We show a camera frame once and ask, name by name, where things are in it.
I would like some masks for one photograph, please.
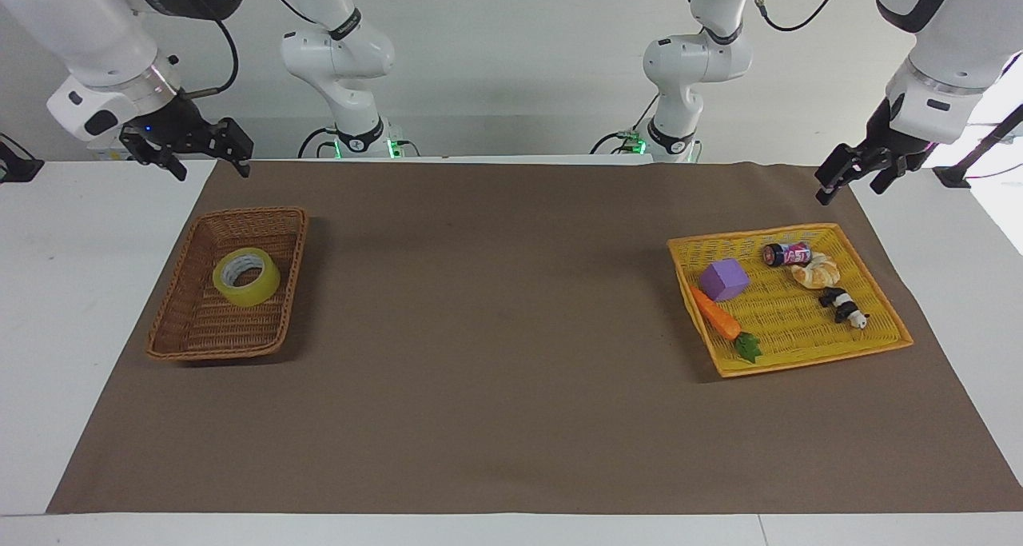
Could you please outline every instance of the purple block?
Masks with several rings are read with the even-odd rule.
[[[750,284],[750,277],[736,259],[724,259],[707,266],[700,276],[700,287],[711,301],[730,301],[742,294]]]

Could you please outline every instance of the croissant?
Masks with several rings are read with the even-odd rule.
[[[814,255],[806,266],[791,266],[792,277],[811,290],[822,287],[837,286],[841,279],[838,265],[831,256]]]

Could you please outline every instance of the yellow tape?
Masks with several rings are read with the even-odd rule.
[[[246,270],[260,269],[256,280],[234,286]],[[270,300],[280,286],[280,272],[273,259],[259,247],[240,247],[224,256],[213,269],[213,284],[234,306],[257,306]]]

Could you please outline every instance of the yellow wicker basket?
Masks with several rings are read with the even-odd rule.
[[[830,255],[842,273],[846,288],[863,313],[871,316],[864,330],[836,324],[835,310],[821,307],[820,291],[807,290],[793,280],[788,266],[764,265],[767,243],[807,242],[814,252]],[[668,240],[685,309],[693,317],[714,366],[723,377],[797,368],[902,349],[913,345],[905,324],[871,276],[839,225],[796,225],[755,232],[719,233]],[[745,361],[731,343],[710,328],[697,309],[690,284],[699,287],[700,275],[712,262],[737,259],[750,277],[750,286],[738,298],[719,303],[743,326],[760,338],[762,357]]]

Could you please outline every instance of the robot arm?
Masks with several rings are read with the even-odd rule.
[[[703,98],[697,83],[723,83],[748,72],[752,50],[743,35],[746,0],[693,0],[703,30],[654,41],[643,55],[647,79],[660,92],[658,108],[643,121],[640,137],[658,163],[675,163],[693,144]]]
[[[936,144],[957,141],[970,113],[1023,48],[1018,0],[877,0],[881,14],[917,44],[892,77],[856,146],[838,145],[816,172],[817,199],[830,203],[848,182],[880,171],[885,192],[918,171]]]
[[[47,108],[81,141],[121,132],[142,164],[185,178],[175,152],[229,160],[249,174],[253,142],[233,120],[209,124],[171,60],[142,29],[137,14],[226,17],[240,0],[0,0],[14,17],[68,66],[71,76]]]
[[[391,156],[391,127],[362,81],[394,66],[394,45],[362,18],[352,0],[295,0],[314,27],[287,33],[280,52],[287,71],[327,104],[344,156]]]

